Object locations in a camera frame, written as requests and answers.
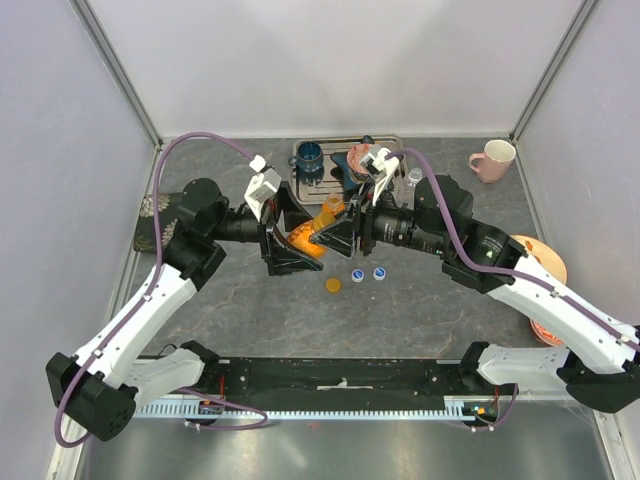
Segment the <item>white blue bottle cap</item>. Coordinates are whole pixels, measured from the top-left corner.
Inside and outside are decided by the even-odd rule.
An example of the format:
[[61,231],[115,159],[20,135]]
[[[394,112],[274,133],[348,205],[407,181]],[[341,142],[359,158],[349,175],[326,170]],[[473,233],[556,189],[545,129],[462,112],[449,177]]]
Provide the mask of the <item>white blue bottle cap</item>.
[[373,277],[375,280],[382,281],[386,278],[387,271],[383,267],[376,267],[373,271]]
[[351,279],[353,282],[360,283],[364,280],[365,274],[361,269],[354,269],[351,273]]

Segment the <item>clear unlabelled water bottle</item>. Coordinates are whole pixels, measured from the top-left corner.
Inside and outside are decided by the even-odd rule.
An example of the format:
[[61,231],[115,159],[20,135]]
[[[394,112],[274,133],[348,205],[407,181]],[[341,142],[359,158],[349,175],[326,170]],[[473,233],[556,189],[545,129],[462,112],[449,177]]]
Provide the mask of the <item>clear unlabelled water bottle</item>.
[[405,177],[405,183],[409,188],[415,188],[422,178],[422,170],[420,168],[412,168]]

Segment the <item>orange juice bottle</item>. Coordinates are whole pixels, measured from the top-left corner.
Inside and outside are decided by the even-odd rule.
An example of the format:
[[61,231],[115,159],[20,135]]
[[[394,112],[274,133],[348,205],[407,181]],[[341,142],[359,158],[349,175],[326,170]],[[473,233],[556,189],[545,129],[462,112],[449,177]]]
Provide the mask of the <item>orange juice bottle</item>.
[[321,212],[311,220],[297,226],[288,235],[287,241],[297,250],[315,259],[322,258],[327,248],[312,242],[311,237],[323,228],[334,223],[345,208],[345,202],[341,195],[329,194],[322,205]]

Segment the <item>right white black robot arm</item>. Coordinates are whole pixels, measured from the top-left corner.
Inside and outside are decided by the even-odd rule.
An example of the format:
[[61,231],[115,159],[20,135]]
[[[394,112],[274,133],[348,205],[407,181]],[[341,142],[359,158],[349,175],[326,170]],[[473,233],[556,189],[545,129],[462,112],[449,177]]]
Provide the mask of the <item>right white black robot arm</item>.
[[538,392],[564,390],[604,413],[637,401],[638,328],[571,291],[506,232],[473,219],[472,207],[472,195],[444,175],[418,183],[412,208],[365,186],[311,240],[346,257],[368,255],[379,242],[436,255],[454,282],[516,309],[561,340],[553,348],[472,343],[457,371],[469,393],[511,384]]

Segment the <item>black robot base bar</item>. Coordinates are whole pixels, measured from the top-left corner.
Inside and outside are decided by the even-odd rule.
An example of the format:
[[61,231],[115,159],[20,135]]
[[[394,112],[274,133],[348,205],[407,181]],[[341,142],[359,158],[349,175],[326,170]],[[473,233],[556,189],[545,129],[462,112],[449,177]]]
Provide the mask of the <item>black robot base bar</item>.
[[481,392],[463,381],[456,363],[259,357],[220,361],[204,390],[261,410],[284,412],[441,409],[446,396]]

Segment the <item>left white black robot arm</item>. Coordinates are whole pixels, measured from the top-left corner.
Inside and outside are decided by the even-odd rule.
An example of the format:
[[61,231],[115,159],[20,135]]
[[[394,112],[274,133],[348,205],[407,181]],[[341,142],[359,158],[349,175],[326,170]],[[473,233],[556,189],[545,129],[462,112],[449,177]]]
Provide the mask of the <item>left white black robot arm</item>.
[[101,441],[118,435],[134,413],[161,397],[192,387],[208,393],[219,382],[219,357],[196,341],[140,365],[139,355],[160,328],[211,279],[226,257],[224,241],[257,243],[272,275],[319,271],[321,263],[291,246],[277,227],[293,230],[310,220],[287,182],[273,187],[252,179],[256,194],[232,208],[218,185],[202,178],[188,183],[177,208],[172,238],[161,259],[122,310],[73,355],[56,353],[45,372],[57,408],[54,434],[64,439],[69,418]]

